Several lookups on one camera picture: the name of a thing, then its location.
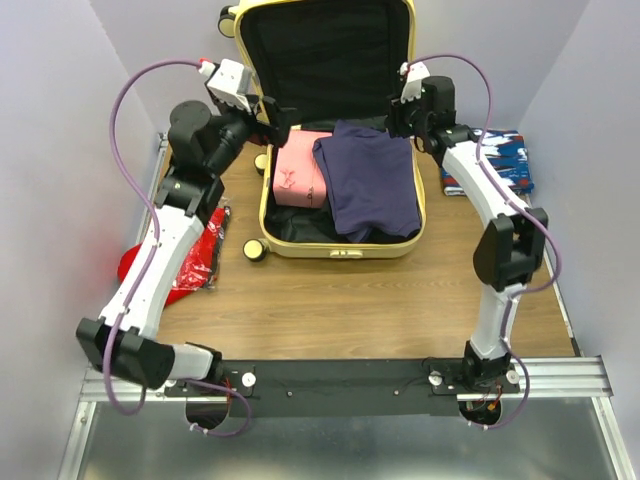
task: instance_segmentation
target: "red bag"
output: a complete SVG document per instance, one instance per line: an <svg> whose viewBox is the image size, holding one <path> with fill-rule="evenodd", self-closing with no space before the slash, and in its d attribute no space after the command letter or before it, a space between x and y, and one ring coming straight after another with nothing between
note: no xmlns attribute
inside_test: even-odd
<svg viewBox="0 0 640 480"><path fill-rule="evenodd" d="M231 216L230 207L218 207L213 212L202 236L191 247L173 282L165 306L180 300L201 288L211 288L217 278L220 247L224 231ZM140 244L125 252L118 266L118 279L122 283L140 250Z"/></svg>

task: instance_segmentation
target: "black metal base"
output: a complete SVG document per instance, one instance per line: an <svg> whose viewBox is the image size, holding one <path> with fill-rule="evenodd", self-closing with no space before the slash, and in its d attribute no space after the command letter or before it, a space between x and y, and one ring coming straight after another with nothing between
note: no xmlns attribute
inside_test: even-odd
<svg viewBox="0 0 640 480"><path fill-rule="evenodd" d="M437 386L429 381L429 374L436 370L443 376ZM478 393L460 381L461 370L460 358L224 362L225 377L247 397L255 417L458 416L456 395ZM252 389L242 385L246 372L256 376ZM503 393L518 391L506 379L500 383ZM211 395L189 385L176 385L165 393ZM245 415L242 404L232 401L229 416Z"/></svg>

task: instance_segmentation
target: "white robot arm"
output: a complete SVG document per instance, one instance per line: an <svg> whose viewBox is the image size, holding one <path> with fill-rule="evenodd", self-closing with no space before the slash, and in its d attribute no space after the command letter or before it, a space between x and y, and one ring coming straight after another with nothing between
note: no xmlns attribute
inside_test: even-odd
<svg viewBox="0 0 640 480"><path fill-rule="evenodd" d="M220 65L202 61L200 73L220 115L202 102L188 101L171 113L171 167L155 198L161 231L151 226L127 276L97 321L84 318L76 337L99 371L109 361L114 376L148 388L166 380L195 379L217 384L222 374L220 352L201 345L164 345L155 341L160 317L174 279L194 243L200 238L224 192L220 176L238 156L245 142L286 143L290 125L286 112L273 99L260 99L270 124L257 119L257 105L247 94L251 70L231 60ZM125 308L149 252L155 255ZM111 358L105 350L112 328Z"/></svg>
<svg viewBox="0 0 640 480"><path fill-rule="evenodd" d="M543 209L530 209L518 198L484 155L476 156L477 137L468 126L456 123L450 78L430 76L422 63L404 64L400 74L405 82L402 93L390 100L387 130L392 136L413 136L416 148L431 154L460 184L485 228L473 258L483 283L479 318L461 367L463 382L474 388L509 369L505 339L510 337L517 294L542 264L544 234L516 209L527 211L545 227L548 218ZM503 192L494 184L503 185Z"/></svg>

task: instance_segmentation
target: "folded clothing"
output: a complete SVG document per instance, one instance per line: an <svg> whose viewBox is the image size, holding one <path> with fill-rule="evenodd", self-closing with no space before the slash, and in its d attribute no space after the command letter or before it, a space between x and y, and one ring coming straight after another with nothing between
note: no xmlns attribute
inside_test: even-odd
<svg viewBox="0 0 640 480"><path fill-rule="evenodd" d="M401 237L420 230L413 157L406 139L339 120L331 137L316 140L313 154L339 235L361 243L374 228Z"/></svg>
<svg viewBox="0 0 640 480"><path fill-rule="evenodd" d="M327 198L322 173L313 158L313 144L325 132L292 130L287 144L278 150L273 194L278 205L320 208Z"/></svg>
<svg viewBox="0 0 640 480"><path fill-rule="evenodd" d="M474 130L474 133L480 135L482 130ZM488 130L482 142L482 153L516 194L533 191L527 148L516 130ZM441 174L445 195L465 195L456 179L444 168Z"/></svg>

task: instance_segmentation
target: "cable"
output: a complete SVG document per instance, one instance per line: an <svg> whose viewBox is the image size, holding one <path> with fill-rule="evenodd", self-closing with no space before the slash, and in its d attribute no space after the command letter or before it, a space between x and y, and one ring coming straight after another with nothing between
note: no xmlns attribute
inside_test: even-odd
<svg viewBox="0 0 640 480"><path fill-rule="evenodd" d="M516 205L514 202L512 202L509 199L508 192L504 190L500 182L498 182L495 178L493 178L493 176L490 174L489 167L482 160L482 155L481 155L482 142L484 140L484 137L487 134L487 131L489 130L489 124L491 123L491 115L493 113L493 103L492 103L493 95L491 91L491 85L489 83L489 80L487 79L487 76L484 74L482 69L478 65L476 65L472 60L469 60L468 58L462 55L457 55L455 53L443 53L443 54L428 55L425 57L420 57L411 61L409 63L409 68L415 65L416 63L426 62L428 60L434 60L436 58L455 58L458 60L462 60L463 62L473 67L476 70L476 72L478 72L482 77L485 87L487 88L488 107L487 107L487 117L484 122L484 126L482 127L482 133L480 134L480 138L478 139L478 143L476 145L476 159L478 160L478 165L480 166L480 168L488 178L489 182L491 182L491 184L498 191L500 196L504 199L505 203L509 205L511 208L513 208L520 215L522 215L524 218L526 218L528 221L530 221L544 235L545 239L547 240L547 242L549 242L549 245L553 250L553 254L556 260L555 268L551 268L552 275L548 282L546 282L544 285L541 285L539 287L523 288L521 290L518 290L513 294L511 294L509 296L509 299L507 300L507 305L505 307L504 315L502 317L502 323L500 325L500 341L502 342L502 345L504 346L505 350L509 353L509 355L511 355L511 357L518 363L518 365L520 365L520 368L522 368L522 371L524 373L524 379L525 379L525 387L524 387L522 400L520 401L516 409L511 413L511 415L509 415L505 420L499 423L496 423L495 425L481 425L481 427L484 430L495 430L497 428L508 425L516 417L518 417L520 413L522 413L522 410L524 409L529 399L529 394L531 393L531 378L529 376L529 370L527 369L522 359L518 355L516 355L516 353L513 351L513 349L511 348L511 342L507 337L507 326L509 324L509 314L511 312L511 308L513 307L513 304L518 297L525 295L527 293L540 292L546 288L549 288L555 283L555 281L560 276L560 272L562 271L562 256L560 255L560 250L558 249L558 246L556 245L555 240L549 233L549 230L547 230L547 228L545 228L545 226L542 225L542 223L540 223L535 217L533 217L533 215L531 215L525 209L521 208L519 205Z"/></svg>
<svg viewBox="0 0 640 480"><path fill-rule="evenodd" d="M251 423L251 418L253 417L253 410L251 409L251 405L249 404L249 401L243 396L240 395L238 392L236 392L235 390L228 388L228 387L223 387L220 385L213 385L211 383L207 383L207 382L202 382L200 380L193 380L193 379L188 379L185 380L186 382L192 384L192 385L196 385L198 387L203 387L203 388L208 388L211 390L217 390L219 392L222 393L226 393L227 395L231 395L236 397L238 400L240 400L242 402L242 404L244 405L244 408L247 412L247 415L244 419L244 423L236 430L232 431L232 432L216 432L214 430L208 430L206 428L202 428L200 425L198 425L197 423L192 423L191 426L189 427L191 430L197 430L199 432L204 433L205 435L208 435L210 437L219 437L219 438L226 438L226 437L233 437L235 435L238 435L242 432L244 432L248 427L249 424Z"/></svg>
<svg viewBox="0 0 640 480"><path fill-rule="evenodd" d="M142 387L142 392L140 393L140 400L138 402L138 405L136 405L131 410L124 408L116 398L115 392L113 391L113 381L111 379L111 357L113 356L113 347L115 345L116 336L118 334L118 331L120 330L120 325L122 324L122 320L124 319L124 316L127 313L127 310L129 308L129 304L131 303L133 296L138 290L138 287L142 283L142 279L147 273L147 270L149 270L149 266L151 265L151 262L153 261L153 257L156 254L156 250L158 248L157 245L160 240L160 222L158 221L158 215L156 215L156 212L153 208L153 204L147 198L147 195L144 193L140 185L137 184L133 176L129 173L129 171L127 170L127 167L124 164L124 161L122 160L122 156L120 155L120 149L118 148L118 143L116 141L116 120L118 118L118 112L120 110L120 106L122 105L122 101L124 100L125 95L131 89L133 84L145 73L148 73L157 68L165 67L167 65L188 65L191 67L200 68L201 64L200 62L194 62L191 60L163 60L161 62L153 63L148 67L143 68L138 73L134 74L127 81L127 83L124 84L124 86L118 93L118 96L116 97L116 100L113 104L113 108L111 109L111 116L109 117L109 143L111 145L111 153L113 154L113 158L115 159L116 164L118 165L118 169L122 173L122 176L125 178L125 180L129 184L129 186L133 189L133 191L136 192L136 195L140 197L140 199L144 203L144 206L147 208L147 210L151 214L151 220L153 222L153 236L155 238L155 245L151 247L151 250L149 251L149 255L147 256L147 259L142 265L142 269L140 270L140 273L134 280L133 285L131 286L131 290L129 290L129 293L126 295L124 302L122 302L122 312L118 314L113 326L111 327L111 330L109 331L109 335L107 337L107 344L105 346L104 355L102 357L102 371L103 371L104 386L107 392L107 397L109 398L109 402L111 403L111 405L113 405L113 407L122 415L135 415L140 411L140 409L144 405L147 389L144 386Z"/></svg>

